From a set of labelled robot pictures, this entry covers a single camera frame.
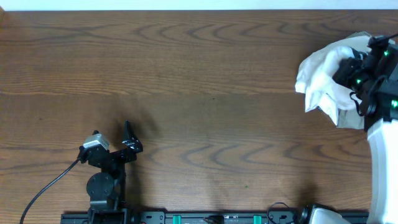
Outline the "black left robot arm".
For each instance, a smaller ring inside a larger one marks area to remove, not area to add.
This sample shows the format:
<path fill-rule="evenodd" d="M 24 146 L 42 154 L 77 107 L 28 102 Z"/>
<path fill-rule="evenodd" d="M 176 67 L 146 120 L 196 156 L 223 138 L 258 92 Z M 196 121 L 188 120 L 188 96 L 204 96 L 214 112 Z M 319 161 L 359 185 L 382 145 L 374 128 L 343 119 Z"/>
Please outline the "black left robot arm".
<path fill-rule="evenodd" d="M 125 164 L 137 159 L 143 146 L 130 122 L 124 123 L 124 149 L 110 152 L 109 141 L 99 131 L 86 138 L 79 147 L 78 160 L 101 169 L 86 184 L 90 196 L 88 223 L 133 223 L 134 218 L 126 204 Z"/>

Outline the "white t-shirt with black print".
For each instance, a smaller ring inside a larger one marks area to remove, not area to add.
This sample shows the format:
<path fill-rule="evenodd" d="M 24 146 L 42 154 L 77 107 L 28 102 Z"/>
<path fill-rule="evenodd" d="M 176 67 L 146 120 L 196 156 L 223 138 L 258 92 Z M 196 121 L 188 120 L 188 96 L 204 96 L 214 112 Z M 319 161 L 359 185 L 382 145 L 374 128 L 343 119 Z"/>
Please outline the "white t-shirt with black print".
<path fill-rule="evenodd" d="M 370 52 L 371 35 L 357 32 L 328 44 L 307 57 L 299 65 L 295 91 L 305 95 L 305 111 L 320 109 L 337 128 L 363 129 L 364 118 L 356 112 L 351 90 L 337 84 L 332 76 L 343 59 L 353 57 L 353 49 Z"/>

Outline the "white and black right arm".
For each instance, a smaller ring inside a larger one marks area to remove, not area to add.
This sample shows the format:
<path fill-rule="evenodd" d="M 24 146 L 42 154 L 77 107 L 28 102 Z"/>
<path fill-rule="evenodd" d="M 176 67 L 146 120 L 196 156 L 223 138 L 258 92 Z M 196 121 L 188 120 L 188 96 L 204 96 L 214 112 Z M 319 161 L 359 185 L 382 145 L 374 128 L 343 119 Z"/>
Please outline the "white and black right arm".
<path fill-rule="evenodd" d="M 397 43 L 393 36 L 355 33 L 317 50 L 298 68 L 295 91 L 339 128 L 362 129 L 371 150 L 367 215 L 304 208 L 300 223 L 397 223 Z"/>

